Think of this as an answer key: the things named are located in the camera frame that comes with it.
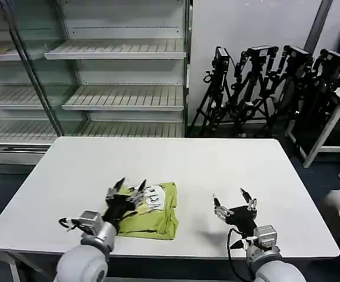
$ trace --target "black tripod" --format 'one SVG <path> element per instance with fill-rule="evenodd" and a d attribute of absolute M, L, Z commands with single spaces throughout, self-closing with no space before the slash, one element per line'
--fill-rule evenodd
<path fill-rule="evenodd" d="M 313 123 L 325 123 L 334 110 L 332 98 L 340 86 L 340 54 L 321 50 L 313 67 L 314 77 L 305 89 L 305 102 L 295 119 L 294 131 L 303 131 Z"/>
<path fill-rule="evenodd" d="M 192 132 L 200 114 L 204 116 L 204 120 L 199 136 L 203 136 L 205 133 L 211 135 L 213 130 L 217 128 L 229 111 L 228 107 L 222 104 L 224 99 L 224 90 L 228 95 L 228 99 L 231 99 L 228 81 L 226 80 L 229 70 L 229 60 L 230 56 L 226 49 L 219 46 L 216 47 L 215 57 L 212 61 L 212 73 L 207 72 L 208 75 L 204 77 L 204 82 L 208 83 L 209 87 L 199 105 L 199 108 L 196 110 L 196 116 L 191 123 L 189 134 Z M 208 99 L 209 101 L 206 106 L 206 111 L 204 112 L 203 108 Z"/>
<path fill-rule="evenodd" d="M 272 98 L 271 95 L 275 93 L 275 84 L 272 84 L 270 89 L 267 89 L 269 80 L 274 80 L 276 72 L 272 71 L 272 66 L 276 58 L 278 51 L 277 46 L 260 46 L 255 48 L 249 48 L 247 51 L 242 52 L 241 59 L 237 63 L 234 77 L 236 77 L 236 83 L 231 88 L 234 90 L 233 97 L 230 101 L 232 108 L 232 116 L 235 119 L 234 131 L 238 134 L 243 134 L 242 126 L 249 120 L 254 119 L 265 119 L 269 120 L 270 114 L 268 110 L 267 100 Z M 263 77 L 263 65 L 266 63 L 266 57 L 269 56 L 268 64 L 266 67 L 265 76 Z M 248 72 L 245 80 L 242 82 L 242 71 L 250 58 L 252 69 Z M 260 92 L 259 99 L 255 99 L 251 102 L 252 94 L 256 84 L 259 82 Z M 242 92 L 244 87 L 247 85 L 243 98 L 238 103 L 239 94 Z M 264 117 L 255 118 L 257 112 L 260 112 Z"/>
<path fill-rule="evenodd" d="M 285 62 L 287 66 L 285 72 L 281 75 Z M 267 120 L 259 132 L 268 129 L 268 134 L 272 136 L 272 127 L 280 116 L 289 115 L 294 117 L 299 110 L 299 101 L 304 94 L 304 89 L 312 79 L 312 64 L 314 59 L 312 55 L 298 47 L 284 46 L 284 51 L 280 60 L 276 76 L 272 79 L 272 91 L 275 90 L 283 81 L 285 81 L 281 95 L 276 101 L 273 99 L 275 111 Z"/>

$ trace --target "folded shirt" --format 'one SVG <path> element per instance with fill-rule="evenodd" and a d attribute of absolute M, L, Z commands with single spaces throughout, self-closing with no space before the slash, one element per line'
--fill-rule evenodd
<path fill-rule="evenodd" d="M 129 194 L 129 188 L 123 187 L 120 193 Z M 136 208 L 137 214 L 121 221 L 119 236 L 173 240 L 179 224 L 175 208 L 174 182 L 147 186 L 144 202 Z"/>

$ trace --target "black cable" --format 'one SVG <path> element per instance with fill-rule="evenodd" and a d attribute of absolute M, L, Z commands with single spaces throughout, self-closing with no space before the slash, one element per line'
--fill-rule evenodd
<path fill-rule="evenodd" d="M 228 251 L 228 258 L 229 258 L 229 265 L 230 265 L 230 268 L 231 268 L 231 270 L 233 271 L 234 275 L 235 275 L 238 279 L 242 280 L 243 282 L 253 282 L 252 280 L 247 280 L 247 279 L 244 279 L 242 276 L 240 276 L 240 275 L 236 272 L 236 270 L 235 270 L 235 268 L 234 268 L 234 266 L 233 266 L 233 261 L 232 261 L 232 259 L 231 259 L 231 253 L 230 253 L 230 237 L 231 237 L 231 233 L 232 233 L 233 231 L 234 231 L 234 228 L 231 228 L 231 229 L 229 230 L 228 239 L 227 239 L 227 241 L 226 241 L 226 249 L 227 249 L 227 251 Z"/>
<path fill-rule="evenodd" d="M 234 69 L 235 69 L 235 63 L 234 63 L 234 61 L 233 61 L 233 58 L 230 56 L 230 54 L 228 53 L 228 51 L 227 51 L 226 49 L 225 49 L 225 51 L 226 51 L 226 54 L 228 54 L 228 56 L 229 56 L 231 62 L 233 63 L 233 67 L 234 67 Z"/>

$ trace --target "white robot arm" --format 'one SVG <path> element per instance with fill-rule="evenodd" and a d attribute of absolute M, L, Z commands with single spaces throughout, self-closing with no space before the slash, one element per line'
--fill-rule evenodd
<path fill-rule="evenodd" d="M 94 211 L 85 211 L 78 219 L 60 219 L 60 224 L 70 230 L 79 228 L 82 234 L 81 245 L 67 251 L 56 268 L 54 282 L 102 282 L 108 271 L 109 254 L 114 249 L 115 237 L 118 234 L 119 222 L 135 214 L 134 210 L 143 201 L 145 181 L 131 197 L 117 194 L 124 179 L 119 181 L 106 197 L 108 209 L 101 216 Z M 228 234 L 228 257 L 236 276 L 244 282 L 306 282 L 302 273 L 292 264 L 281 261 L 279 248 L 276 246 L 277 232 L 271 226 L 257 227 L 256 199 L 242 190 L 248 205 L 227 209 L 221 206 L 214 197 L 215 214 L 231 228 Z M 231 232 L 242 236 L 242 239 L 230 246 Z M 246 262 L 252 274 L 252 280 L 246 280 L 236 273 L 230 249 L 245 249 Z"/>
<path fill-rule="evenodd" d="M 101 282 L 106 277 L 119 223 L 136 214 L 136 207 L 144 199 L 145 180 L 137 189 L 131 189 L 131 196 L 118 194 L 123 182 L 124 179 L 121 179 L 114 188 L 109 189 L 106 197 L 108 209 L 103 216 L 86 210 L 78 219 L 59 220 L 68 230 L 79 228 L 84 233 L 81 245 L 67 251 L 60 258 L 54 282 Z"/>
<path fill-rule="evenodd" d="M 247 206 L 227 209 L 221 206 L 214 195 L 215 214 L 228 225 L 236 226 L 228 233 L 227 249 L 229 263 L 234 274 L 242 281 L 254 282 L 306 282 L 302 273 L 292 264 L 281 261 L 280 249 L 276 246 L 277 232 L 271 225 L 256 226 L 257 199 L 241 189 Z M 230 245 L 232 231 L 240 234 L 242 239 Z M 232 249 L 246 250 L 246 262 L 252 280 L 242 278 L 234 269 L 231 260 Z"/>

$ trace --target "metal shelf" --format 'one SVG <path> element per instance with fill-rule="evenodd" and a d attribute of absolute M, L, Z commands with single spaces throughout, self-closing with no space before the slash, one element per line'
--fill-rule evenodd
<path fill-rule="evenodd" d="M 182 123 L 86 122 L 78 136 L 183 137 Z"/>
<path fill-rule="evenodd" d="M 184 59 L 183 39 L 94 39 L 66 41 L 45 53 L 62 59 Z"/>
<path fill-rule="evenodd" d="M 79 122 L 62 122 L 64 131 L 73 134 Z M 57 135 L 49 121 L 0 120 L 0 144 L 50 145 Z"/>
<path fill-rule="evenodd" d="M 68 85 L 45 87 L 52 106 L 59 106 L 66 100 Z M 0 109 L 42 110 L 42 104 L 32 85 L 0 85 Z"/>
<path fill-rule="evenodd" d="M 49 51 L 54 45 L 53 42 L 48 41 L 34 41 L 26 43 L 26 50 L 30 59 L 38 60 L 44 58 L 44 53 Z M 0 61 L 20 61 L 20 57 L 12 42 L 0 43 Z"/>
<path fill-rule="evenodd" d="M 183 87 L 158 85 L 82 85 L 65 110 L 182 111 Z"/>

